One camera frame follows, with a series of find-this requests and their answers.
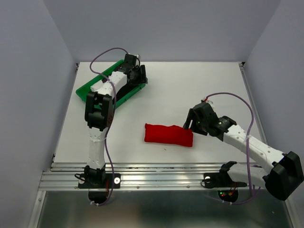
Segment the green plastic tray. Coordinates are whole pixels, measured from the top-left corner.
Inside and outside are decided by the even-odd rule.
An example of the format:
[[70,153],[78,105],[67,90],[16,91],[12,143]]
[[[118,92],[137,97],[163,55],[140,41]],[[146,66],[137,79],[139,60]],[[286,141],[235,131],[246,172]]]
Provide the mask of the green plastic tray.
[[[114,70],[119,67],[121,64],[122,64],[123,60],[119,60],[118,62],[114,63],[113,65],[111,65],[109,68],[107,68],[103,74],[105,74],[106,76],[109,76],[111,73],[114,72]],[[87,83],[85,83],[84,85],[82,85],[81,87],[79,87],[77,90],[76,90],[76,94],[77,96],[83,101],[83,102],[86,102],[86,96],[87,96],[87,93],[90,92],[90,86],[92,84],[94,84],[97,79],[96,79],[97,76],[95,76],[93,79],[91,79],[90,81],[88,81]],[[145,87],[146,84],[139,84],[141,86],[141,89],[143,89]],[[118,108],[119,106],[121,106],[123,103],[125,103],[127,100],[120,100],[116,103],[116,108]]]

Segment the red t shirt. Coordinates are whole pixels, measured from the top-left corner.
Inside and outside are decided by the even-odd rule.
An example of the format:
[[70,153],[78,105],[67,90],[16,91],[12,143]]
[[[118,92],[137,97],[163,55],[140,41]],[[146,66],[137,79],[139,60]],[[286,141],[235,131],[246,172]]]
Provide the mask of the red t shirt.
[[184,147],[193,146],[193,132],[180,126],[145,124],[144,141],[146,143],[160,143],[179,145]]

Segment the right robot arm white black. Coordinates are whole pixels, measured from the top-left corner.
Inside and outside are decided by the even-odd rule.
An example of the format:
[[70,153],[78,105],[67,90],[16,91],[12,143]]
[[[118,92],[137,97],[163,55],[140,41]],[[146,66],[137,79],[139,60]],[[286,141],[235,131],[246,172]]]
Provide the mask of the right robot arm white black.
[[201,102],[188,112],[183,126],[194,133],[216,137],[248,155],[256,167],[236,161],[223,164],[218,172],[206,173],[201,185],[207,189],[228,187],[265,188],[273,197],[285,201],[304,181],[300,157],[274,149],[247,135],[233,119],[218,117],[210,104]]

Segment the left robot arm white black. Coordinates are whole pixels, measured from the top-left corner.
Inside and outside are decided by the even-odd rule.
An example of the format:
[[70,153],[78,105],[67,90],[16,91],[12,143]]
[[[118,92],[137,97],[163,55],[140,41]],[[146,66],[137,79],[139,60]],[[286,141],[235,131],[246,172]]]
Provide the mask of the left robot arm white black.
[[148,83],[145,65],[120,64],[110,75],[90,86],[86,95],[85,121],[89,128],[89,154],[82,181],[105,184],[105,141],[114,119],[117,102]]

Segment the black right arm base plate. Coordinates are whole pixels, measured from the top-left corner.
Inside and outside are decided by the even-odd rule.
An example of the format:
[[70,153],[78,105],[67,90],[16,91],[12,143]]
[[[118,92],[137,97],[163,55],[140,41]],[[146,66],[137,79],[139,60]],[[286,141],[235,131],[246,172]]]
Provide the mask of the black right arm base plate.
[[207,189],[212,188],[230,188],[230,187],[246,187],[244,182],[233,181],[227,173],[207,172],[204,173],[201,180],[201,186]]

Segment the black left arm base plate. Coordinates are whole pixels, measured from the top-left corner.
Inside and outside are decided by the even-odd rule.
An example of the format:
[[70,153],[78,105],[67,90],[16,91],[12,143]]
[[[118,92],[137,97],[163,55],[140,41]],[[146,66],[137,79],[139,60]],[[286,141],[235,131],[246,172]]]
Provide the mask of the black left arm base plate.
[[86,180],[85,175],[75,174],[78,179],[79,189],[119,189],[121,185],[121,174],[106,173],[103,180]]

